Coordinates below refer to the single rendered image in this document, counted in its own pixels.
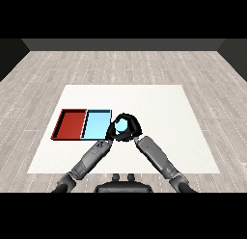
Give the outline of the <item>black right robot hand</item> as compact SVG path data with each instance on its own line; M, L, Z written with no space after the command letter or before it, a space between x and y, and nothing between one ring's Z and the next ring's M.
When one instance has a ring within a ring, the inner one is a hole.
M128 142L142 134L141 125L134 116L126 113L119 114L114 123L117 124L121 120L125 120L127 126L125 130L121 131L120 134L116 136L117 141Z

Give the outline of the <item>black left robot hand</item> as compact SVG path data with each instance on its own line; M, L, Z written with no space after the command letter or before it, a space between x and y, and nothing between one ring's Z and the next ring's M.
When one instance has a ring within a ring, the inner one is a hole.
M117 137L116 134L116 127L115 127L116 121L112 121L106 131L106 136L105 136L105 140L106 141L114 141Z

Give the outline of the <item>small blue can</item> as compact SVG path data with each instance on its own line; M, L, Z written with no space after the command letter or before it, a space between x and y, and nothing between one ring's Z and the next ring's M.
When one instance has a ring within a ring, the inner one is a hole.
M125 133L129 131L128 122L126 119L120 119L115 123L115 128L119 133Z

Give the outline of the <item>light blue shallow open box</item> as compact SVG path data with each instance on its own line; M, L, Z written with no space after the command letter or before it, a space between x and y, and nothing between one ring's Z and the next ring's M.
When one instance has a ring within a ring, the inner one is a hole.
M110 109L89 109L83 122L80 139L83 141L104 140L111 118Z

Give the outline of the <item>red shallow open box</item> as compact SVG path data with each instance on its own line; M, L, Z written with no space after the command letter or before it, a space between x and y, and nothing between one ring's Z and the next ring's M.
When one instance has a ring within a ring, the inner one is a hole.
M79 141L86 109L63 109L51 135L53 141Z

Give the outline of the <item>dark grey robot body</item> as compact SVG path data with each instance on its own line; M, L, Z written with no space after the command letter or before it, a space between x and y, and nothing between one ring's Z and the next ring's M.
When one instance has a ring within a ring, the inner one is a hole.
M127 181L120 181L120 175L114 173L110 182L96 186L95 193L152 193L152 188L137 182L133 173L127 175Z

